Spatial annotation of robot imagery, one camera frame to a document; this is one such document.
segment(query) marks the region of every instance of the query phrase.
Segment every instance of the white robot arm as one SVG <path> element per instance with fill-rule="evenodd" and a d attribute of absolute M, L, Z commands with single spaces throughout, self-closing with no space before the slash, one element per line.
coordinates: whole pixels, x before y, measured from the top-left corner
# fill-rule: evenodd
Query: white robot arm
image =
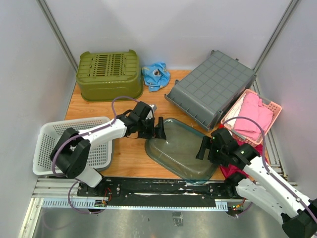
<path fill-rule="evenodd" d="M 110 140 L 135 132 L 138 132 L 138 138 L 166 139 L 162 117 L 154 127 L 155 110 L 155 105 L 138 102 L 133 110 L 128 110 L 105 124 L 79 131 L 69 128 L 53 149 L 51 160 L 67 178 L 96 187 L 103 177 L 87 164 L 89 151 Z"/>
<path fill-rule="evenodd" d="M 284 180 L 249 144 L 241 146 L 225 128 L 205 136 L 197 159 L 202 159 L 209 149 L 212 163 L 227 167 L 235 165 L 260 185 L 255 185 L 242 173 L 236 172 L 226 180 L 230 197 L 243 197 L 271 214 L 290 238 L 310 238 L 317 232 L 317 199 L 310 200 Z"/>

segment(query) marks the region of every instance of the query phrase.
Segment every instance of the wooden table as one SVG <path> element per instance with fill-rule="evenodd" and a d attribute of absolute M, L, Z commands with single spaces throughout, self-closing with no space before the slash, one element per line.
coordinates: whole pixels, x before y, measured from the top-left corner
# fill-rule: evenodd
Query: wooden table
<path fill-rule="evenodd" d="M 190 71 L 171 70 L 171 81 L 165 88 L 157 92 L 150 93 L 148 88 L 144 88 L 143 95 L 138 99 L 148 104 L 156 104 L 157 110 L 155 117 L 176 118 L 189 126 L 210 135 L 210 132 L 202 130 L 198 124 L 180 109 L 172 105 L 164 98 L 164 94 L 168 94 L 176 79 L 183 79 Z M 135 102 L 115 102 L 115 110 L 118 114 L 133 109 Z M 76 85 L 73 93 L 66 120 L 102 117 L 113 118 L 111 103 L 89 103 L 86 102 L 80 93 L 78 85 Z M 178 179 L 179 177 L 169 170 L 165 169 L 155 161 L 153 161 L 145 152 L 144 139 L 120 138 L 115 140 L 114 155 L 110 167 L 102 171 L 105 176 L 125 176 L 125 177 L 151 177 L 151 178 L 166 178 Z M 212 179 L 221 179 L 224 177 L 218 169 Z"/>

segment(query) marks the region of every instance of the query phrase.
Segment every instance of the pink cloth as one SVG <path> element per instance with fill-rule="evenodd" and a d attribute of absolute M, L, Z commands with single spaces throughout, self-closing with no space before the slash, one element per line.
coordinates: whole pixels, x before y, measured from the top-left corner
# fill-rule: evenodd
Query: pink cloth
<path fill-rule="evenodd" d="M 256 121 L 264 132 L 266 132 L 272 122 L 273 112 L 262 105 L 262 99 L 258 95 L 248 93 L 244 97 L 239 116 Z M 260 129 L 253 122 L 245 119 L 237 119 L 233 128 L 238 133 L 253 140 L 257 140 L 261 133 Z"/>

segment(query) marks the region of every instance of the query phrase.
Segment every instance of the blue cloth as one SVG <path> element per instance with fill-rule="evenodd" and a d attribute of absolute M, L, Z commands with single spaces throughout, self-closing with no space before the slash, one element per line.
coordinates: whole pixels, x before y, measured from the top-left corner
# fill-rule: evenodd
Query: blue cloth
<path fill-rule="evenodd" d="M 142 67 L 142 74 L 145 85 L 149 87 L 150 92 L 156 92 L 160 88 L 168 85 L 170 73 L 166 70 L 164 62 L 157 62 L 150 66 Z"/>

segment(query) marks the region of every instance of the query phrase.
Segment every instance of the gray storage box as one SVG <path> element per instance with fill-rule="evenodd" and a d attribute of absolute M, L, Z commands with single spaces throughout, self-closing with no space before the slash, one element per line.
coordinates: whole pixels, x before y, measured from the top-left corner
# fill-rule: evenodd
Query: gray storage box
<path fill-rule="evenodd" d="M 255 79 L 255 72 L 238 60 L 212 51 L 205 62 L 183 80 L 177 80 L 165 98 L 210 130 Z"/>

